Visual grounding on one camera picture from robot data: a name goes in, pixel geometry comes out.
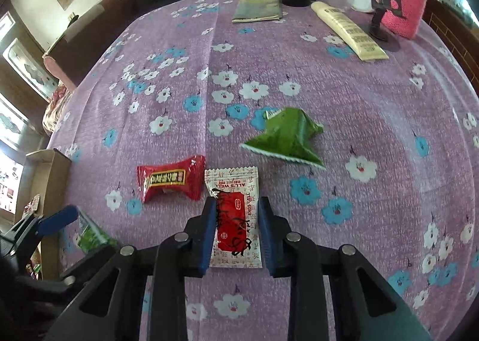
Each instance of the red and white packet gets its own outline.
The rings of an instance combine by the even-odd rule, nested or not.
[[[204,183],[217,198],[210,266],[262,268],[258,230],[258,168],[208,169]]]

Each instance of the sofa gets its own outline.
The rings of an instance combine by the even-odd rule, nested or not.
[[[74,91],[134,15],[135,0],[102,0],[70,24],[43,55],[45,67]]]

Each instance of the green candy wrapper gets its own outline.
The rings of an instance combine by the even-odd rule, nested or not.
[[[109,237],[85,212],[80,210],[78,211],[78,224],[81,233],[76,237],[76,244],[83,253],[88,254],[103,244],[118,247],[118,243],[113,238]]]
[[[266,156],[326,169],[309,143],[311,137],[323,132],[322,125],[314,123],[298,108],[267,111],[265,116],[264,133],[242,143],[240,147]]]

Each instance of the floral tablecloth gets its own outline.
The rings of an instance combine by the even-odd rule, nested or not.
[[[237,2],[182,0],[112,44],[51,138],[73,160],[65,202],[146,248],[182,230],[203,201],[171,193],[142,205],[137,165],[204,154],[208,168],[257,166],[260,195],[294,230],[355,245],[446,339],[476,296],[479,266],[479,102],[464,72],[424,22],[389,60],[361,62],[308,7],[237,24]],[[238,147],[264,129],[268,107],[285,106],[325,126],[314,148],[327,171]],[[73,224],[62,234],[63,266],[82,257],[77,233]],[[188,335],[286,340],[289,292],[266,269],[210,268],[186,281]]]

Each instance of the pink container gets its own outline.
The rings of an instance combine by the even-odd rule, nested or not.
[[[426,0],[401,0],[401,4],[403,18],[387,11],[381,23],[401,37],[413,39],[418,32],[426,8]]]

